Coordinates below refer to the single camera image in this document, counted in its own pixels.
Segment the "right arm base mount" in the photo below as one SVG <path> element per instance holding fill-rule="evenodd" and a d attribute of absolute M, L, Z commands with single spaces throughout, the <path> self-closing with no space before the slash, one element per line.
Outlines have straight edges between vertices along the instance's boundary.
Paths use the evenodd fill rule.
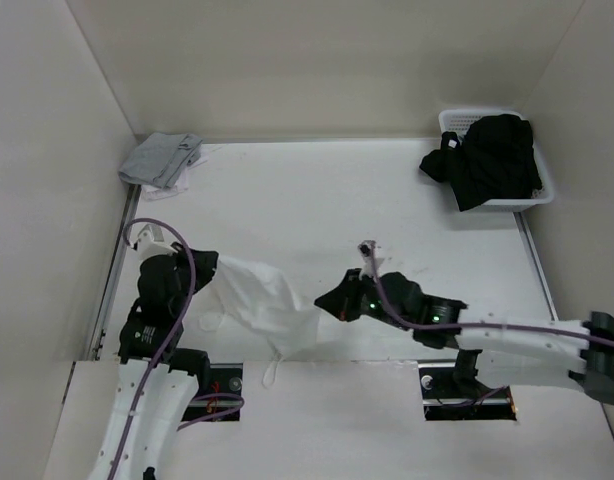
<path fill-rule="evenodd" d="M 451 362 L 418 364 L 422 410 L 427 421 L 516 421 L 508 386 L 490 388 L 460 379 Z"/>

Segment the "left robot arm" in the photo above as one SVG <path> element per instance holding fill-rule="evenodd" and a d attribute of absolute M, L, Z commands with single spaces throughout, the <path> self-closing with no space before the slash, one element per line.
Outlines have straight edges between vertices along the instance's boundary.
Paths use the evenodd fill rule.
<path fill-rule="evenodd" d="M 192 398 L 211 387 L 206 352 L 181 348 L 179 319 L 216 271 L 215 251 L 141 249 L 138 296 L 121 329 L 118 385 L 92 479 L 155 479 Z"/>

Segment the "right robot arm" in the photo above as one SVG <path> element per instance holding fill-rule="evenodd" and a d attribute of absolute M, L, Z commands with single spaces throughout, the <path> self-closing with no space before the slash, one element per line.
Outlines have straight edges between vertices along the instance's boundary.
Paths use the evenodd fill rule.
<path fill-rule="evenodd" d="M 341 322 L 368 316 L 436 350 L 457 351 L 453 388 L 465 397 L 514 385 L 579 391 L 614 406 L 614 317 L 541 322 L 476 317 L 461 300 L 426 294 L 399 272 L 348 270 L 315 306 Z"/>

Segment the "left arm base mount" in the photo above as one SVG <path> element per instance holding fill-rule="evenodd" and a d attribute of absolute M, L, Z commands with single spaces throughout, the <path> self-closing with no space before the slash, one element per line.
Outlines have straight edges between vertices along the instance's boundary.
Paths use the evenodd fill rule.
<path fill-rule="evenodd" d="M 182 417 L 182 422 L 203 419 L 205 422 L 238 421 L 243 386 L 242 363 L 212 364 Z"/>

